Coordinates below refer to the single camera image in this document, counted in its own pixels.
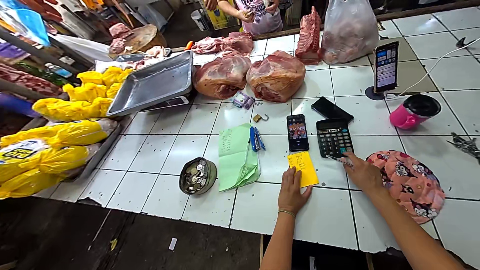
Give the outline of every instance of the yellow sticky note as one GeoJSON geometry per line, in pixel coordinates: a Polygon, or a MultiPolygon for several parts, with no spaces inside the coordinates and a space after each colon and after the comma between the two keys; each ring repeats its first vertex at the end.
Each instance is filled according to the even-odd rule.
{"type": "Polygon", "coordinates": [[[287,158],[290,168],[295,166],[297,171],[301,170],[300,187],[318,184],[317,173],[308,152],[289,155],[287,158]]]}

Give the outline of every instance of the calculator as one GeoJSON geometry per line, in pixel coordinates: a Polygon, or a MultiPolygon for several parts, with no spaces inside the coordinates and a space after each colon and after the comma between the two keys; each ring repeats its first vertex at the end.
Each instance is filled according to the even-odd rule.
{"type": "Polygon", "coordinates": [[[353,152],[348,123],[343,119],[318,121],[317,138],[322,158],[327,158],[327,155],[341,158],[344,157],[343,152],[353,152]]]}

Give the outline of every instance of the white cable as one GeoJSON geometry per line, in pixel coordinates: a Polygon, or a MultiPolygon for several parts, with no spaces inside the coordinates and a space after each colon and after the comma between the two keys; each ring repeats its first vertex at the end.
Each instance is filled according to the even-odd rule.
{"type": "Polygon", "coordinates": [[[452,53],[452,52],[456,52],[456,51],[458,51],[458,50],[465,49],[466,47],[472,45],[473,43],[475,43],[475,42],[477,42],[477,41],[479,41],[479,40],[480,40],[480,37],[477,38],[477,39],[475,39],[474,41],[468,43],[467,45],[461,47],[461,48],[458,48],[458,49],[455,49],[455,50],[453,50],[453,51],[451,51],[451,52],[446,53],[444,56],[440,57],[439,60],[437,60],[437,62],[435,63],[435,65],[433,65],[433,67],[432,67],[418,82],[416,82],[414,85],[410,86],[409,88],[405,89],[405,91],[403,91],[402,93],[400,93],[398,96],[394,96],[393,98],[388,98],[387,96],[385,96],[385,99],[386,99],[386,100],[394,100],[394,99],[396,99],[396,98],[401,98],[401,97],[403,97],[402,94],[404,94],[404,93],[407,92],[410,88],[416,86],[416,85],[419,84],[423,79],[425,79],[425,77],[428,76],[428,74],[430,74],[430,71],[432,71],[432,70],[435,68],[435,66],[438,64],[438,62],[440,62],[440,60],[443,59],[443,57],[449,55],[449,54],[452,53]]]}

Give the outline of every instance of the hand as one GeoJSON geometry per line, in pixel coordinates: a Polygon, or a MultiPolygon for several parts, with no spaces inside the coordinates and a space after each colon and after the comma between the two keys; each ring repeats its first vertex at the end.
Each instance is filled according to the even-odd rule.
{"type": "Polygon", "coordinates": [[[246,23],[253,23],[253,21],[255,20],[255,14],[254,13],[250,13],[250,15],[248,14],[249,14],[249,11],[239,10],[237,13],[237,18],[239,18],[240,20],[246,23]]]}
{"type": "Polygon", "coordinates": [[[382,181],[382,174],[380,169],[362,159],[359,159],[352,152],[344,152],[345,156],[349,157],[353,168],[348,165],[343,165],[347,171],[348,177],[367,195],[386,191],[382,181]]]}
{"type": "Polygon", "coordinates": [[[300,193],[301,171],[295,173],[295,167],[288,169],[282,176],[282,187],[278,194],[278,210],[285,210],[295,215],[305,205],[312,194],[312,185],[307,190],[300,193]]]}
{"type": "Polygon", "coordinates": [[[215,10],[217,5],[218,5],[218,1],[217,0],[204,0],[205,2],[205,7],[208,9],[208,10],[215,10]]]}

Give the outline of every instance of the pink tumbler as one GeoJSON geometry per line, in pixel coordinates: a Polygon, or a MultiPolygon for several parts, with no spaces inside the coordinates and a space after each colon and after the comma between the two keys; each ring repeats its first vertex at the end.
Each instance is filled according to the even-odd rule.
{"type": "Polygon", "coordinates": [[[416,94],[406,99],[390,114],[392,125],[401,129],[410,129],[437,115],[442,107],[430,96],[416,94]]]}

